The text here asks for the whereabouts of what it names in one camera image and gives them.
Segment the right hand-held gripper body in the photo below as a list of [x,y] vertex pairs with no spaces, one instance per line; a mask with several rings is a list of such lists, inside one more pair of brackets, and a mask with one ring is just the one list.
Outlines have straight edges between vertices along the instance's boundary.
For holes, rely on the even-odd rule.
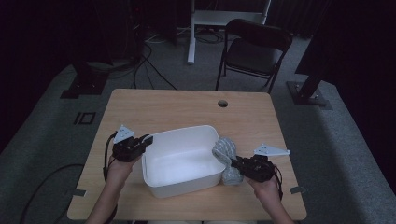
[[248,165],[244,165],[247,178],[264,182],[271,179],[276,174],[276,167],[269,161],[270,157],[287,156],[290,154],[288,149],[272,147],[266,144],[260,144],[253,150],[254,155],[248,158]]

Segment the black slanted stand with base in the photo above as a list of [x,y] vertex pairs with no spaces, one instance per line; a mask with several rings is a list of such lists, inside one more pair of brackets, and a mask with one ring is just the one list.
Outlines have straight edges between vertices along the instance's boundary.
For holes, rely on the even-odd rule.
[[296,74],[307,75],[307,79],[305,82],[287,81],[290,96],[296,105],[332,108],[318,89],[320,81],[326,77],[329,60],[321,41],[313,37],[295,70]]

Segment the black folding chair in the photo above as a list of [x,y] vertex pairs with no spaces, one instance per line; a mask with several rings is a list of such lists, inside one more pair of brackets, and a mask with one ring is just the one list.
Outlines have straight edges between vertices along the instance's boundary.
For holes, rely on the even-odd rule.
[[292,34],[284,29],[243,19],[234,19],[225,26],[215,90],[228,70],[266,79],[270,93],[286,53]]

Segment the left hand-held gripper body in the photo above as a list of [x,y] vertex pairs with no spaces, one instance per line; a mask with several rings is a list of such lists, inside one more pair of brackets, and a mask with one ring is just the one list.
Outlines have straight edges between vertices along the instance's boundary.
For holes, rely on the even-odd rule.
[[134,131],[121,125],[113,140],[112,156],[125,162],[140,157],[146,151],[146,147],[139,138],[134,136]]

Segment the white metal desk frame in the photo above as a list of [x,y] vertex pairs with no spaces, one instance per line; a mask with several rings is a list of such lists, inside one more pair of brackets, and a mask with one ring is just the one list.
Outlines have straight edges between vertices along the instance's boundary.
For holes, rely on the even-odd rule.
[[196,25],[225,26],[229,21],[234,19],[244,19],[265,24],[271,3],[272,0],[264,0],[262,12],[239,12],[222,10],[196,10],[195,0],[191,0],[191,34],[187,63],[194,64],[195,62]]

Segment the black stand with square base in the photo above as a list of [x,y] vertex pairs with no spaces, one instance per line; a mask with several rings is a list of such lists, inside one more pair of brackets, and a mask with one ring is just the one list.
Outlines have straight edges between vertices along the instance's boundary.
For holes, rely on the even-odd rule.
[[92,69],[87,63],[73,63],[76,76],[61,99],[77,99],[80,95],[101,95],[109,73]]

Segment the person's left hand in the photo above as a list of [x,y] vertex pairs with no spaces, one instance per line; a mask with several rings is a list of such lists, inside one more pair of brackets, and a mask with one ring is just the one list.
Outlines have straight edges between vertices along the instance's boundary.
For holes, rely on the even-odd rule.
[[136,158],[132,161],[119,161],[114,157],[110,157],[107,167],[106,186],[113,189],[121,189],[130,173],[133,171],[134,165],[140,160]]

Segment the person's right hand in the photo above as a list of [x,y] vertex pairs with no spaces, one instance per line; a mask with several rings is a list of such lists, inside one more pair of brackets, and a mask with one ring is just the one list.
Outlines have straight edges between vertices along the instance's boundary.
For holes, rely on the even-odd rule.
[[280,202],[278,184],[274,176],[264,182],[258,182],[250,178],[247,179],[247,182],[253,188],[256,198],[262,204],[274,204]]

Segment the white plastic bin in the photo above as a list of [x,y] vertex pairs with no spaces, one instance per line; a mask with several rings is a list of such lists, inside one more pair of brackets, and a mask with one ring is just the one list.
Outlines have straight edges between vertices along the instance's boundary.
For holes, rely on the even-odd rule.
[[219,140],[209,125],[153,135],[142,157],[143,179],[156,198],[168,198],[216,186],[225,166],[212,154]]

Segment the grey knitted cloth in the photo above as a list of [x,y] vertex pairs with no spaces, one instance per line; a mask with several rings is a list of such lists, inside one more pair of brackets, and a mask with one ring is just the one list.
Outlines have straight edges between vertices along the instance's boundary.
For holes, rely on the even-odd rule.
[[244,177],[237,168],[232,167],[232,161],[236,159],[236,146],[228,137],[221,137],[212,148],[213,156],[225,166],[222,172],[222,182],[226,186],[239,185]]

